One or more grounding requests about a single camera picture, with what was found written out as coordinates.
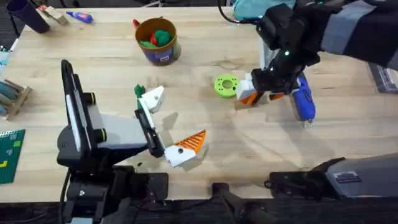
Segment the label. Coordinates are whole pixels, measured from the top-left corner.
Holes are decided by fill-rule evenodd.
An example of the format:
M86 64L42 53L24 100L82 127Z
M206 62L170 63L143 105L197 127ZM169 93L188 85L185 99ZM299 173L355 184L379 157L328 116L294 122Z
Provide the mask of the label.
M338 172L334 173L333 176L335 176L335 179L339 184L362 182L361 178L355 171Z
M164 63L168 62L173 58L173 48L169 48L163 52L149 52L144 51L146 57L153 63Z

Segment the green cutting mat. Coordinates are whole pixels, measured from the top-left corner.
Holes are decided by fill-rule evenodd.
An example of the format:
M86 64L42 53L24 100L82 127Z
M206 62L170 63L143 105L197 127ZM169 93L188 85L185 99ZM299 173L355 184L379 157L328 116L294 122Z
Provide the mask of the green cutting mat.
M0 133L0 184L14 181L25 130Z

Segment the wooden holder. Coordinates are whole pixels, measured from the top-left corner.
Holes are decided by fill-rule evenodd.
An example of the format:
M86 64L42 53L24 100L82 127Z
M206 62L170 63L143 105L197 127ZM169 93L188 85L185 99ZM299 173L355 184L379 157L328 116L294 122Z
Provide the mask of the wooden holder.
M22 106L22 104L25 102L28 94L32 90L29 86L20 86L16 83L13 83L10 80L4 80L3 83L8 84L10 87L12 87L15 92L17 93L17 99L16 100L11 100L12 103L11 105L2 105L6 111L7 114L4 116L4 119L10 120L12 119L16 114L18 114L19 108Z

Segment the orange and white toy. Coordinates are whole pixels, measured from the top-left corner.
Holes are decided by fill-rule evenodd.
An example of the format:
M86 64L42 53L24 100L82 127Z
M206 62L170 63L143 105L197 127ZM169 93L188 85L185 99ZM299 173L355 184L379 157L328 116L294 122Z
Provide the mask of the orange and white toy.
M197 156L203 142L205 141L206 130L194 134L174 145L167 147L164 155L172 167L176 167Z

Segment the green object in cup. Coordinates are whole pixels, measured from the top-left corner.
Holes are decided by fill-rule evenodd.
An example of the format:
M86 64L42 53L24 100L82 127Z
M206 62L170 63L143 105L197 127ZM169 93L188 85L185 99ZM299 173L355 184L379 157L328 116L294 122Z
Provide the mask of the green object in cup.
M157 30L155 32L155 39L157 41L157 45L159 47L163 47L173 39L173 35L164 30Z
M148 41L140 41L139 42L141 45L143 45L144 47L147 47L147 48L151 48L151 49L153 49L153 48L157 48L156 47L156 45L154 45L153 43L151 43L151 42L148 42Z

